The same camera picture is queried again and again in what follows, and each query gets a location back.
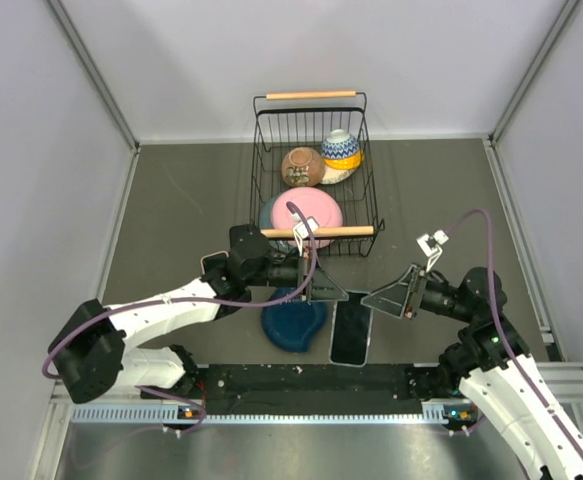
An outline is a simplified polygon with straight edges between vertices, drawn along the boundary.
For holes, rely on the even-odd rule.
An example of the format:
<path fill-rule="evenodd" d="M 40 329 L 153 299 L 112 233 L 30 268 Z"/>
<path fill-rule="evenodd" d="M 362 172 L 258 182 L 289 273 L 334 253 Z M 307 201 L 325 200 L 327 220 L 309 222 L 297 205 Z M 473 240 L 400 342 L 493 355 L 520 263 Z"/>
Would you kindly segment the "blue white patterned bowl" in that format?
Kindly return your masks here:
<path fill-rule="evenodd" d="M 325 159 L 343 160 L 353 157 L 360 151 L 356 137 L 343 129 L 332 130 L 323 140 L 321 154 Z"/>

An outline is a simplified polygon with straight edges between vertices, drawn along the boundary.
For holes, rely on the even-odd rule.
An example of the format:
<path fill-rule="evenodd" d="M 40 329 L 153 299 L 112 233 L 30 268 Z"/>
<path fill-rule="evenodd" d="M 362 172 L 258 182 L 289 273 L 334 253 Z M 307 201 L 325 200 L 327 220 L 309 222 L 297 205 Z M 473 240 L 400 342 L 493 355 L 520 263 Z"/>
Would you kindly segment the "pink plate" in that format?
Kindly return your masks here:
<path fill-rule="evenodd" d="M 307 219 L 313 218 L 319 227 L 342 227 L 343 214 L 340 206 L 328 193 L 314 187 L 291 188 L 278 195 L 271 207 L 269 220 L 275 229 L 290 229 L 300 221 L 287 208 L 291 202 Z"/>

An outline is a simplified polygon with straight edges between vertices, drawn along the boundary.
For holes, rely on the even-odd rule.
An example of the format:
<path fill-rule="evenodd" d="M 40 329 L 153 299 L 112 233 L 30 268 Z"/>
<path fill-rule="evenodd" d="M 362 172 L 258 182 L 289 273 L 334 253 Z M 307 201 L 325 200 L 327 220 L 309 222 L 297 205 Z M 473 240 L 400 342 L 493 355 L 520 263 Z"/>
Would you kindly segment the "pink phone case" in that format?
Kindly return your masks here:
<path fill-rule="evenodd" d="M 227 251 L 218 251 L 207 254 L 200 259 L 200 267 L 203 275 L 216 268 L 223 267 L 229 257 Z"/>

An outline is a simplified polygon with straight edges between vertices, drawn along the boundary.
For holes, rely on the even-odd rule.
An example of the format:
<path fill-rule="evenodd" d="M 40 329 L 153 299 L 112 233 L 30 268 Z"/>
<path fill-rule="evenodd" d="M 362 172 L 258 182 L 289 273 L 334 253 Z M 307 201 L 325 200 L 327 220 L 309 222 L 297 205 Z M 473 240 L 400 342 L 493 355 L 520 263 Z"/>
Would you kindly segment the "yellow bowl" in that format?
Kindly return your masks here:
<path fill-rule="evenodd" d="M 363 162 L 364 154 L 361 151 L 349 157 L 343 158 L 328 158 L 324 157 L 325 164 L 335 170 L 355 170 Z"/>

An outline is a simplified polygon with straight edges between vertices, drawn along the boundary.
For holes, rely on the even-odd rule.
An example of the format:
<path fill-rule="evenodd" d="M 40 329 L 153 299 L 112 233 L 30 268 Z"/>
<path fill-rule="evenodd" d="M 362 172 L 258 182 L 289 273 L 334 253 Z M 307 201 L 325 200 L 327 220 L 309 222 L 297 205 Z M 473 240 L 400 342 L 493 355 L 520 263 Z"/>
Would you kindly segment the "blue shell-shaped dish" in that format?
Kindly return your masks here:
<path fill-rule="evenodd" d="M 292 300 L 262 310 L 260 325 L 267 339 L 279 349 L 305 354 L 326 324 L 329 307 L 324 302 Z"/>

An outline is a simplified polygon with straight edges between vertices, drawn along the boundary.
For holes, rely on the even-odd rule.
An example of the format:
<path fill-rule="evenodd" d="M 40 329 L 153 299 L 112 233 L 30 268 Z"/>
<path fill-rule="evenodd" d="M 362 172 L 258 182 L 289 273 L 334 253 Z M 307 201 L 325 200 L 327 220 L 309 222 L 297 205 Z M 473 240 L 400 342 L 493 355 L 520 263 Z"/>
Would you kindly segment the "grey-teal plate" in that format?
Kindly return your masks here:
<path fill-rule="evenodd" d="M 274 229 L 271 214 L 273 206 L 279 197 L 280 195 L 275 195 L 263 205 L 258 221 L 258 226 L 261 230 Z M 287 240 L 270 240 L 269 243 L 272 248 L 284 254 L 289 253 L 293 249 L 293 246 Z"/>

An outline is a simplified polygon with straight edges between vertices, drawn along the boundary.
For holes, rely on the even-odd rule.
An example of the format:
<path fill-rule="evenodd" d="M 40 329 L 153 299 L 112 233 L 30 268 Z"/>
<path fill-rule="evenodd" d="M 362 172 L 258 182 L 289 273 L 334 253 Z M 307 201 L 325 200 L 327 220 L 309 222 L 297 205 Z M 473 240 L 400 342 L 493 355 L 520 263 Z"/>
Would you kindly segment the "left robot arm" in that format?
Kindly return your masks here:
<path fill-rule="evenodd" d="M 61 380 L 77 405 L 118 387 L 152 387 L 183 397 L 198 382 L 190 354 L 181 346 L 148 349 L 146 343 L 255 307 L 253 286 L 287 289 L 283 303 L 347 300 L 320 267 L 315 242 L 283 254 L 252 224 L 232 227 L 229 238 L 228 252 L 204 258 L 201 276 L 170 292 L 124 305 L 83 302 L 49 345 L 44 375 Z"/>

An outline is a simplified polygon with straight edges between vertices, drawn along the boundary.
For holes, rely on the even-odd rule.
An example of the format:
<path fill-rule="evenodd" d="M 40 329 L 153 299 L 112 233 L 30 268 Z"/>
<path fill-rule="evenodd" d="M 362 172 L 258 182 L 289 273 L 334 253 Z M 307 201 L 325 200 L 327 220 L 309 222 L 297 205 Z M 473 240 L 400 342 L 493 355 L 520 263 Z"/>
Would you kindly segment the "brown ceramic bowl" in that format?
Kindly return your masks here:
<path fill-rule="evenodd" d="M 289 187 L 314 187 L 320 183 L 325 166 L 323 157 L 315 149 L 294 148 L 282 160 L 282 180 Z"/>

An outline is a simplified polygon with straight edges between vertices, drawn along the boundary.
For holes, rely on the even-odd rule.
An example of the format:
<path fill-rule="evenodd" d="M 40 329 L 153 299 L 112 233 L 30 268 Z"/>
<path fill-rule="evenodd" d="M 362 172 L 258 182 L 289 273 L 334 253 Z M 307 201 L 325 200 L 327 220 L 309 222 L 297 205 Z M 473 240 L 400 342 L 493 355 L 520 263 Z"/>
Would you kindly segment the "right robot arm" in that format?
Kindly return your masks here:
<path fill-rule="evenodd" d="M 439 356 L 422 392 L 470 400 L 514 452 L 530 479 L 583 479 L 583 434 L 540 373 L 503 312 L 500 278 L 470 269 L 457 286 L 410 266 L 396 281 L 365 296 L 366 307 L 402 319 L 420 311 L 464 323 L 457 343 Z"/>

